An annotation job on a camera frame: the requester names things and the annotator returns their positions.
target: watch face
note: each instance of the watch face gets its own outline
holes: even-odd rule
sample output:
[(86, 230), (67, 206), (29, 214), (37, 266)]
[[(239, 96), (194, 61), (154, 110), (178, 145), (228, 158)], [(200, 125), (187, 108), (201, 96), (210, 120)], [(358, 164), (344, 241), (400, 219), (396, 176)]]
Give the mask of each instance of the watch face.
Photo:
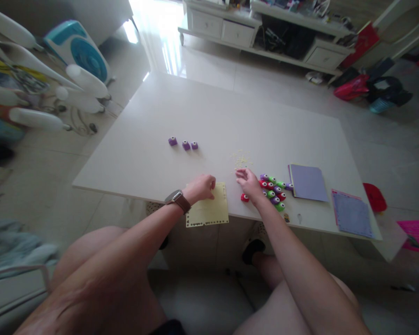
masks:
[(181, 193), (182, 192), (180, 190), (176, 190), (176, 191), (172, 192), (170, 195), (168, 195), (164, 201), (167, 204), (171, 203), (171, 202), (174, 202), (174, 200), (175, 200), (174, 198), (176, 197), (176, 195), (181, 194)]

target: blue fan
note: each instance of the blue fan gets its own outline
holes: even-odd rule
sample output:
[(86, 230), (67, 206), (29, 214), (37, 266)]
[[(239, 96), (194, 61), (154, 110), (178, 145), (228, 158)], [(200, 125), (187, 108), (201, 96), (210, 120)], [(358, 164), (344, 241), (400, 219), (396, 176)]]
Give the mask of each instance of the blue fan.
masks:
[(77, 64), (104, 84), (111, 79), (108, 63), (78, 21), (61, 23), (45, 36), (44, 41), (66, 65)]

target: drawer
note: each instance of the drawer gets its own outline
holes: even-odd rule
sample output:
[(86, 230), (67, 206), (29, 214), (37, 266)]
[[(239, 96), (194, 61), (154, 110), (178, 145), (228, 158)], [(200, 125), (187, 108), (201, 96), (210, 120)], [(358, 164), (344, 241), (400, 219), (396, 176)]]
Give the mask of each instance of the drawer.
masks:
[(222, 31), (222, 18), (204, 14), (195, 10), (189, 11), (190, 19), (188, 26), (191, 31), (205, 34), (211, 37), (220, 38)]
[(325, 69), (334, 70), (338, 65), (340, 65), (346, 56), (347, 55), (345, 54), (339, 54), (335, 51), (317, 47), (306, 63), (323, 67)]
[(249, 47), (255, 29), (223, 20), (222, 40), (241, 47)]

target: yellow card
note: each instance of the yellow card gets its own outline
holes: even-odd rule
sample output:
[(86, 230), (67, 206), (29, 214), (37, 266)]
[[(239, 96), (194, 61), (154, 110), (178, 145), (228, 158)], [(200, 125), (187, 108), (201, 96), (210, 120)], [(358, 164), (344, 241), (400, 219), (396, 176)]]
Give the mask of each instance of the yellow card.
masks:
[(186, 227), (228, 223), (227, 191), (224, 182), (217, 182), (212, 190), (214, 200), (196, 203), (186, 214)]

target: brown watch strap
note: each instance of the brown watch strap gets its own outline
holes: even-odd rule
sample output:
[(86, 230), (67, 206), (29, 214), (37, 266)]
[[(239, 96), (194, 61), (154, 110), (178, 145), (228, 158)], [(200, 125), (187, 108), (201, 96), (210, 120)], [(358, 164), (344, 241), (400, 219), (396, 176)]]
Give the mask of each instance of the brown watch strap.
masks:
[(175, 200), (175, 203), (183, 209), (183, 214), (188, 213), (188, 211), (191, 209), (191, 205), (189, 204), (188, 200), (185, 199), (183, 194)]

